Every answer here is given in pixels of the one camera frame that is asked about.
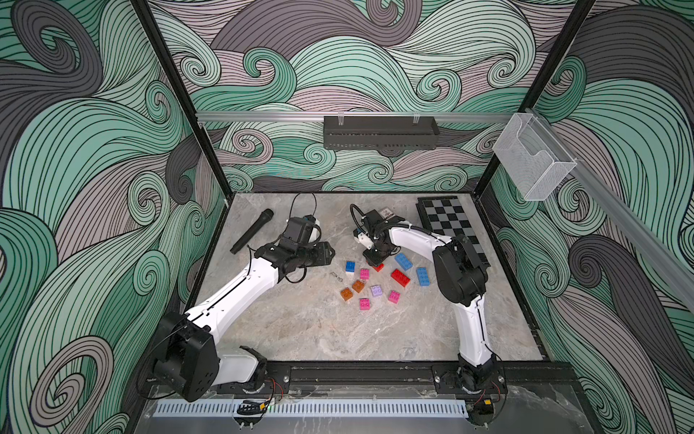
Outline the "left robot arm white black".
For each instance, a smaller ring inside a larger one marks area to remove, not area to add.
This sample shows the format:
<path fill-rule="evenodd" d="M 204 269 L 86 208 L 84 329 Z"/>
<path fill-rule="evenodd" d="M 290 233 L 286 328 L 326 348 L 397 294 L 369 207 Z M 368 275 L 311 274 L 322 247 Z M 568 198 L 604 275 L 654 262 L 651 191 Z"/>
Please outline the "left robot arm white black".
<path fill-rule="evenodd" d="M 251 251 L 249 264 L 199 305 L 164 315 L 155 329 L 152 374 L 193 403 L 224 383 L 263 383 L 261 355 L 250 349 L 220 355 L 217 345 L 231 325 L 262 294 L 298 269 L 332 263 L 329 242 L 287 249 L 269 243 Z"/>

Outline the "lilac lego brick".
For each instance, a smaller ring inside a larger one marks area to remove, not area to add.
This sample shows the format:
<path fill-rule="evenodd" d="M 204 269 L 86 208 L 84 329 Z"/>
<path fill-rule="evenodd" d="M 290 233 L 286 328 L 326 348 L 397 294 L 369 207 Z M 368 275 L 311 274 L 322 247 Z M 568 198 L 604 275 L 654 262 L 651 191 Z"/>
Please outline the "lilac lego brick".
<path fill-rule="evenodd" d="M 372 296 L 374 298 L 380 297 L 383 294 L 383 291 L 382 291 L 382 288 L 380 285 L 371 286 L 370 292 L 372 293 Z"/>

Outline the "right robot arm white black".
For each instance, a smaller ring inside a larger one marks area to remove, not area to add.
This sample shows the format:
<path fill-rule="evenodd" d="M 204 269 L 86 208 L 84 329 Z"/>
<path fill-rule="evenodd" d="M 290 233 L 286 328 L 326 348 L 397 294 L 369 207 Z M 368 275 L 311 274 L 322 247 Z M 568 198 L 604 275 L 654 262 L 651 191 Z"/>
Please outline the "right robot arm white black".
<path fill-rule="evenodd" d="M 470 392 L 484 389 L 496 369 L 484 315 L 487 266 L 466 235 L 436 234 L 398 216 L 383 220 L 372 213 L 363 218 L 363 227 L 354 230 L 354 239 L 365 247 L 363 256 L 373 267 L 399 248 L 432 262 L 439 292 L 455 313 L 459 381 Z"/>

